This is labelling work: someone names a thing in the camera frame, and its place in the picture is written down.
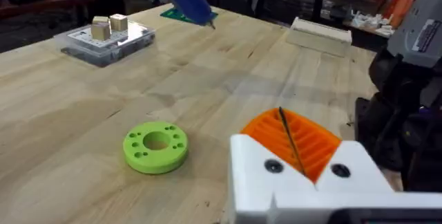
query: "orange object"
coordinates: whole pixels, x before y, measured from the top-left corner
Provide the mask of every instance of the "orange object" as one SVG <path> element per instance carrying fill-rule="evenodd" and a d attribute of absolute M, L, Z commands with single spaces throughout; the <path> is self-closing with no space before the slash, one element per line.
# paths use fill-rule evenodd
<path fill-rule="evenodd" d="M 302 163 L 306 177 L 316 182 L 338 148 L 340 139 L 301 115 L 288 110 L 284 110 L 284 114 L 299 158 L 290 143 L 278 109 L 261 113 L 241 133 L 249 135 L 298 171 L 301 171 Z"/>
<path fill-rule="evenodd" d="M 402 20 L 405 18 L 408 10 L 410 10 L 412 7 L 413 1 L 414 0 L 398 0 L 393 10 L 392 21 L 390 22 L 393 29 L 397 29 L 401 25 Z"/>
<path fill-rule="evenodd" d="M 383 18 L 390 19 L 390 16 L 393 14 L 394 8 L 399 0 L 391 0 L 388 3 L 388 6 L 385 8 L 384 13 L 382 14 Z"/>

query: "green item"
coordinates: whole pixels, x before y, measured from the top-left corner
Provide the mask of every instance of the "green item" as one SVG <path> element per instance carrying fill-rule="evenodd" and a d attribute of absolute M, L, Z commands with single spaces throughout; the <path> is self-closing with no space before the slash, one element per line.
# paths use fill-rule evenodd
<path fill-rule="evenodd" d="M 186 160 L 187 136 L 167 122 L 147 122 L 134 127 L 123 142 L 126 162 L 145 174 L 163 174 Z"/>
<path fill-rule="evenodd" d="M 218 13 L 215 13 L 215 12 L 212 12 L 211 14 L 212 14 L 211 15 L 212 20 L 214 20 L 216 18 L 216 16 L 218 16 Z M 188 19 L 186 16 L 184 16 L 184 14 L 182 14 L 179 10 L 177 10 L 175 8 L 171 8 L 169 10 L 166 10 L 165 12 L 161 13 L 160 16 L 195 24 L 192 20 Z"/>

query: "clear plastic box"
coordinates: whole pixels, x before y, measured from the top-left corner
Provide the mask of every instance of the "clear plastic box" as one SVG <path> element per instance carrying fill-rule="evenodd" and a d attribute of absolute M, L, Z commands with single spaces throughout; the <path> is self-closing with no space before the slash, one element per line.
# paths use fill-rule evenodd
<path fill-rule="evenodd" d="M 155 30 L 128 21 L 127 30 L 111 31 L 106 41 L 93 39 L 90 25 L 55 35 L 54 39 L 61 45 L 63 53 L 105 67 L 151 44 Z"/>

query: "wooden block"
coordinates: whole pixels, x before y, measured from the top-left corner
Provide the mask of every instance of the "wooden block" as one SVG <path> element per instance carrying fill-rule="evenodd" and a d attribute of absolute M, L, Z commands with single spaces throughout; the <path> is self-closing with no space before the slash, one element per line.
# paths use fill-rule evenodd
<path fill-rule="evenodd" d="M 109 18 L 108 17 L 102 17 L 102 16 L 95 16 L 92 20 L 92 24 L 98 24 L 98 23 L 108 23 Z"/>
<path fill-rule="evenodd" d="M 112 28 L 112 31 L 127 30 L 127 17 L 121 14 L 110 16 L 110 27 Z"/>
<path fill-rule="evenodd" d="M 100 41 L 106 41 L 111 37 L 111 28 L 107 23 L 97 23 L 90 27 L 92 38 Z"/>
<path fill-rule="evenodd" d="M 352 32 L 295 18 L 286 42 L 344 57 L 352 45 Z"/>

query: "black screw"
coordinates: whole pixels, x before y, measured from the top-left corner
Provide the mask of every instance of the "black screw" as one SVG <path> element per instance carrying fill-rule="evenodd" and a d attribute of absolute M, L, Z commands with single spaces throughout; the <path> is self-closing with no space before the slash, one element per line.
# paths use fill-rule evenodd
<path fill-rule="evenodd" d="M 351 173 L 347 166 L 343 164 L 335 164 L 331 166 L 331 171 L 341 177 L 341 178 L 349 178 Z"/>
<path fill-rule="evenodd" d="M 267 171 L 271 173 L 281 173 L 284 169 L 284 166 L 274 159 L 268 159 L 264 163 L 264 167 L 267 169 Z"/>

